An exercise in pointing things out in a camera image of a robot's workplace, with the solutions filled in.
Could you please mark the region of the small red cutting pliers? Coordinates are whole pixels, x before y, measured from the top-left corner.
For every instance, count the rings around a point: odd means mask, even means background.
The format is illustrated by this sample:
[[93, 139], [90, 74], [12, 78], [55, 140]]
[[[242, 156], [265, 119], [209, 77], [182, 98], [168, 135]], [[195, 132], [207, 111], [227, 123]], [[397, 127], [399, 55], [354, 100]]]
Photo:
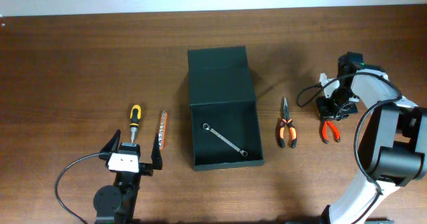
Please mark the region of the small red cutting pliers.
[[341, 141], [341, 139], [340, 139], [340, 132], [339, 132], [338, 128], [331, 121], [322, 121], [321, 127], [320, 127], [320, 137], [321, 137], [323, 143], [325, 143], [325, 144], [329, 143], [328, 129], [331, 130], [331, 132], [334, 136], [334, 141], [339, 143]]

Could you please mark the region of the black orange needle-nose pliers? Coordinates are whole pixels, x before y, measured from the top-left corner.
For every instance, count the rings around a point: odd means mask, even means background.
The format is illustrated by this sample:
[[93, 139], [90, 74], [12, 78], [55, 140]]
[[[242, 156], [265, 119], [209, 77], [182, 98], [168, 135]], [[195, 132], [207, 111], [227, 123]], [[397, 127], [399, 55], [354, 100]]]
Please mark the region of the black orange needle-nose pliers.
[[278, 130], [278, 145], [281, 148], [284, 148], [286, 146], [286, 139], [285, 139], [286, 129], [289, 130], [290, 147], [294, 149], [298, 141], [298, 133], [294, 126], [293, 120], [290, 118], [287, 99], [283, 97], [282, 112], [280, 116], [279, 130]]

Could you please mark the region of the orange socket bit rail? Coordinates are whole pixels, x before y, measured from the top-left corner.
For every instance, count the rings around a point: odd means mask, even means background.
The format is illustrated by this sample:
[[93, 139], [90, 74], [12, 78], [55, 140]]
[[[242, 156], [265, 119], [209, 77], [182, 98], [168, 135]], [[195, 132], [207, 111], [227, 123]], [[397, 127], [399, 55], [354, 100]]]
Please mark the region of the orange socket bit rail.
[[159, 148], [164, 148], [164, 139], [165, 139], [165, 130], [167, 125], [167, 117], [168, 114], [166, 111], [161, 112], [161, 119], [159, 122], [159, 132], [158, 132], [158, 142], [159, 142]]

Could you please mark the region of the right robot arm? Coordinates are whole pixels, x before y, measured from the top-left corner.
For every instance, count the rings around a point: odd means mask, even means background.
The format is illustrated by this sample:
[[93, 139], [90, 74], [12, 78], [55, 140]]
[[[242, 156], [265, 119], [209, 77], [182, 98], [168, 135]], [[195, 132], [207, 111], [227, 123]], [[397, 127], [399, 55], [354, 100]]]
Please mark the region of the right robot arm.
[[359, 101], [367, 108], [354, 136], [356, 176], [320, 223], [364, 223], [387, 196], [426, 175], [426, 108], [405, 98], [385, 70], [366, 64], [360, 53], [339, 57], [336, 78], [321, 74], [320, 87], [323, 123], [357, 113]]

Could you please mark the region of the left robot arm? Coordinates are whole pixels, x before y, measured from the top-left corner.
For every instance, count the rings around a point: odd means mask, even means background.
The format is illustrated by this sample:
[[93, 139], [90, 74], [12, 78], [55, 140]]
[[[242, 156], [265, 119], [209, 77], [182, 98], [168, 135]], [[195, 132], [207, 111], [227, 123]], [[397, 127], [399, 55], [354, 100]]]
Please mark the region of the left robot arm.
[[151, 162], [141, 163], [140, 146], [120, 142], [121, 131], [117, 130], [101, 149], [100, 159], [107, 169], [115, 173], [114, 182], [100, 188], [94, 198], [96, 223], [136, 223], [133, 218], [135, 204], [143, 176], [152, 176], [155, 170], [163, 169], [159, 147], [159, 135], [155, 135]]

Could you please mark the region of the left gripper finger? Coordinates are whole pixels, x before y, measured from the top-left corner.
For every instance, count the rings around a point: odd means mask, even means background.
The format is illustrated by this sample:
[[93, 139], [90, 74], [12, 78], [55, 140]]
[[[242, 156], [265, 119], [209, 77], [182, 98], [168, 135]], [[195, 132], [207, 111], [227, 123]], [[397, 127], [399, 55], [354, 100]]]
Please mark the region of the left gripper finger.
[[104, 147], [101, 148], [100, 152], [109, 153], [112, 151], [116, 151], [117, 146], [119, 144], [120, 136], [121, 136], [121, 130], [118, 129], [113, 135], [113, 137], [104, 145]]
[[161, 151], [159, 148], [159, 135], [157, 133], [155, 134], [155, 139], [153, 142], [151, 160], [152, 160], [153, 169], [156, 169], [156, 170], [163, 169], [163, 160], [162, 160]]

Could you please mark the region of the silver ring wrench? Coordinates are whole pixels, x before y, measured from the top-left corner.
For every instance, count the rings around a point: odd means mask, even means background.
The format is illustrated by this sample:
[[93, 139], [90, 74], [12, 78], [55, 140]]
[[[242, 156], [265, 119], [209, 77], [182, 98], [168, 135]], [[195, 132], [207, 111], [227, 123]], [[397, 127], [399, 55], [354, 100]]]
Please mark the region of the silver ring wrench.
[[221, 139], [224, 143], [226, 143], [228, 146], [230, 146], [232, 149], [234, 149], [236, 152], [238, 152], [240, 155], [247, 157], [248, 152], [244, 151], [243, 149], [240, 149], [238, 146], [234, 145], [230, 140], [226, 139], [223, 135], [218, 133], [215, 129], [211, 128], [207, 123], [204, 123], [202, 125], [202, 128], [206, 131], [209, 131], [210, 133], [214, 134], [216, 137]]

